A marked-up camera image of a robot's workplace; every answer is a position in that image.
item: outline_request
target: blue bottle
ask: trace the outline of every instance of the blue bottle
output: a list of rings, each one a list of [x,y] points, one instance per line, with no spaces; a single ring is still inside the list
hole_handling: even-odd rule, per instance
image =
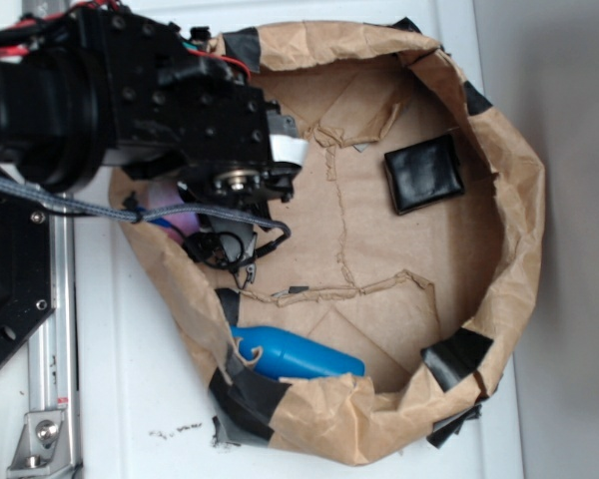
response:
[[[239,348],[244,359],[254,359],[253,349],[262,348],[255,371],[271,379],[312,379],[339,376],[347,372],[356,376],[364,375],[365,366],[356,357],[283,329],[271,326],[231,326],[231,332],[235,338],[242,339]]]

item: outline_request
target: red wire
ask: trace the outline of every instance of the red wire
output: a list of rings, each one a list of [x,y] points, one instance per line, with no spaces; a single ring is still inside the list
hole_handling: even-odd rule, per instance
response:
[[[72,12],[76,8],[88,7],[88,8],[100,8],[105,5],[109,5],[116,12],[120,11],[120,5],[118,0],[92,0],[86,2],[78,2],[73,5],[67,12],[62,13],[54,13],[52,15],[47,15],[42,19],[44,22],[49,22],[53,20],[57,20],[58,18],[66,15],[69,12]],[[7,30],[13,30],[16,28],[24,28],[29,27],[31,25],[35,25],[39,22],[40,19],[28,18],[26,20],[21,20],[10,27]],[[23,57],[29,53],[29,50],[24,47],[1,47],[0,48],[0,58],[1,57]]]
[[[249,70],[249,67],[247,67],[243,62],[241,62],[240,60],[237,60],[235,58],[231,58],[231,57],[225,57],[223,56],[219,56],[219,55],[213,55],[211,53],[207,53],[207,52],[201,52],[200,50],[193,50],[191,48],[187,48],[187,51],[192,54],[192,55],[197,55],[198,57],[211,57],[211,58],[217,58],[220,60],[224,60],[227,63],[231,63],[235,66],[237,66],[238,68],[240,68],[242,71],[244,71],[244,73],[247,74],[247,78],[250,80],[251,79],[251,70]]]

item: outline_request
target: metal bracket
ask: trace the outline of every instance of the metal bracket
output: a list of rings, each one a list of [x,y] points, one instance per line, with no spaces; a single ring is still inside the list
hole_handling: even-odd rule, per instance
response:
[[[69,444],[65,411],[27,413],[7,478],[49,477],[63,469],[72,470]]]
[[[80,469],[73,220],[50,217],[54,313],[29,339],[29,410],[6,477],[74,477]]]

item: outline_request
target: black wallet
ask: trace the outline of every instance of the black wallet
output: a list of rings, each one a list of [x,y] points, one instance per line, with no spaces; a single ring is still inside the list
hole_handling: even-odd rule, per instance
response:
[[[398,215],[464,193],[450,135],[386,153],[384,165]]]

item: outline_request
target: brown paper bag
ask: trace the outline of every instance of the brown paper bag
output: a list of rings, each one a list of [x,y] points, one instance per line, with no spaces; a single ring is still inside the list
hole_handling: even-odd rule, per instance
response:
[[[259,259],[257,281],[236,295],[239,325],[273,325],[353,354],[367,376],[254,373],[215,293],[233,287],[229,274],[193,264],[158,227],[125,225],[209,384],[225,439],[366,464],[448,418],[460,423],[494,392],[535,303],[541,163],[423,35],[341,22],[232,35],[214,41],[216,53],[251,51],[243,60],[260,70],[253,84],[310,141],[296,197],[270,204],[294,235]],[[447,133],[466,194],[398,217],[384,153]],[[145,186],[117,172],[112,204]],[[274,295],[290,286],[307,289]]]

